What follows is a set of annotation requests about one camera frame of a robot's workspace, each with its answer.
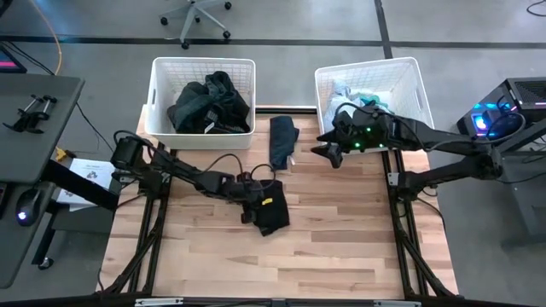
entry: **white plastic basket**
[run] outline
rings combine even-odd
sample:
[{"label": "white plastic basket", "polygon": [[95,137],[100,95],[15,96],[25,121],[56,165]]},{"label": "white plastic basket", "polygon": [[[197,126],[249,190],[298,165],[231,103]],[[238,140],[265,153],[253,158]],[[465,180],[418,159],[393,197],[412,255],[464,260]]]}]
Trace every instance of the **white plastic basket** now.
[{"label": "white plastic basket", "polygon": [[[178,134],[167,117],[186,84],[203,84],[205,76],[216,71],[229,74],[231,82],[250,107],[248,133]],[[160,57],[154,60],[148,91],[148,117],[144,130],[172,149],[247,149],[256,118],[256,64],[252,60],[219,58]]]},{"label": "white plastic basket", "polygon": [[[371,91],[382,101],[387,101],[388,108],[395,114],[420,120],[434,128],[417,60],[405,57],[317,69],[315,84],[321,134],[324,133],[322,117],[328,107],[335,79],[345,81],[352,91]],[[381,150],[386,148],[367,149],[366,153]]]}]

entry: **gray floor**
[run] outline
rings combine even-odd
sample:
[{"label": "gray floor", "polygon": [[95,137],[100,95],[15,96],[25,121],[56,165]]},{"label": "gray floor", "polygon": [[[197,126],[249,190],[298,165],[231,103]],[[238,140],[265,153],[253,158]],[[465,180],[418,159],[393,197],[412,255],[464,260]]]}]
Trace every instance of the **gray floor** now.
[{"label": "gray floor", "polygon": [[[182,25],[165,27],[156,15],[182,1],[40,1],[60,34],[86,37],[176,38]],[[380,40],[373,0],[232,0],[233,9],[211,9],[240,39]],[[531,0],[383,0],[392,41],[546,43],[546,18],[531,16]],[[538,7],[546,14],[546,6]],[[221,38],[208,22],[194,26],[191,38]],[[0,19],[0,33],[48,35],[26,1],[16,1]],[[56,65],[51,43],[19,43],[48,67]],[[381,47],[63,44],[62,75],[86,79],[82,108],[108,139],[119,129],[134,129],[148,90],[151,62],[159,56],[211,56],[253,59],[257,64],[258,104],[314,105],[313,73],[319,67],[383,58]],[[507,77],[544,76],[544,49],[394,49],[420,64],[436,128],[453,124],[475,102]],[[40,71],[26,63],[31,72]],[[62,136],[65,148],[108,159],[104,144],[78,113]],[[432,166],[457,157],[434,153]],[[499,242],[517,235],[520,224],[511,198],[496,182],[472,179],[439,189],[457,284],[468,298],[544,305],[545,246],[505,251]],[[25,261],[15,284],[0,290],[0,300],[58,297],[95,289],[107,238],[66,234],[55,239],[57,263],[37,271]],[[29,284],[36,286],[28,291]]]}]

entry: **robotic arm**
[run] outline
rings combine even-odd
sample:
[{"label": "robotic arm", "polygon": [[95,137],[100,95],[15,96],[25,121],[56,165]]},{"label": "robotic arm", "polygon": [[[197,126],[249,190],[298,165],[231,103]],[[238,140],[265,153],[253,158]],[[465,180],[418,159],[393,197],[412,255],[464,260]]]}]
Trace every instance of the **robotic arm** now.
[{"label": "robotic arm", "polygon": [[[145,147],[152,157],[149,164],[142,158]],[[114,174],[116,179],[133,177],[139,180],[140,188],[155,195],[161,193],[162,174],[168,174],[191,183],[207,197],[240,204],[243,208],[242,223],[256,221],[257,211],[264,200],[262,185],[253,180],[250,173],[234,176],[221,171],[201,171],[137,136],[127,136],[118,141],[111,163],[124,171]]]},{"label": "robotic arm", "polygon": [[399,198],[416,200],[427,186],[435,186],[465,177],[496,179],[502,175],[501,155],[490,143],[476,142],[470,136],[429,128],[424,123],[396,116],[377,106],[356,108],[353,116],[342,112],[334,119],[334,129],[317,138],[326,145],[311,151],[330,160],[339,168],[343,153],[369,148],[400,150],[439,150],[464,155],[460,162],[434,170],[415,173],[406,171],[389,174],[389,183],[396,187]]}]

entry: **wooden table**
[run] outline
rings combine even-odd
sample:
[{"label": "wooden table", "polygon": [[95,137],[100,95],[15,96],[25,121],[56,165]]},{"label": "wooden table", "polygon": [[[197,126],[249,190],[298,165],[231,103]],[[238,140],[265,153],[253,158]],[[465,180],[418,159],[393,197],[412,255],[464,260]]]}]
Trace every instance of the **wooden table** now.
[{"label": "wooden table", "polygon": [[[144,134],[145,112],[137,133]],[[253,145],[234,150],[246,170],[267,163],[270,116],[257,116]],[[379,153],[346,157],[338,170],[311,153],[318,135],[317,116],[293,116],[299,140],[295,165],[279,171],[291,225],[262,237],[240,222],[241,208],[206,198],[178,179],[172,181],[161,241],[154,295],[237,298],[402,298],[385,175]],[[227,151],[179,151],[178,158],[200,168]],[[404,153],[407,170],[428,168],[424,153]],[[232,158],[215,170],[238,173]],[[269,178],[265,168],[256,178]],[[120,201],[132,197],[128,187]],[[421,196],[436,205],[436,200]],[[135,252],[145,199],[119,208],[102,265],[107,287]],[[414,204],[421,252],[452,292],[456,282],[440,217]],[[141,287],[148,259],[142,266]],[[409,261],[412,285],[416,278]]]}]

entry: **computer mouse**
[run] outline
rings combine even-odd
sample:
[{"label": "computer mouse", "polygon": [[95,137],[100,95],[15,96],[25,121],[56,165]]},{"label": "computer mouse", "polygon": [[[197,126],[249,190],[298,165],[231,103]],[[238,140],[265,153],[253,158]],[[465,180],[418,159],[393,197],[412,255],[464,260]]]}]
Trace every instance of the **computer mouse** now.
[{"label": "computer mouse", "polygon": [[37,188],[31,188],[23,192],[17,200],[15,206],[15,218],[21,226],[31,226],[38,219],[40,214],[41,191]]}]

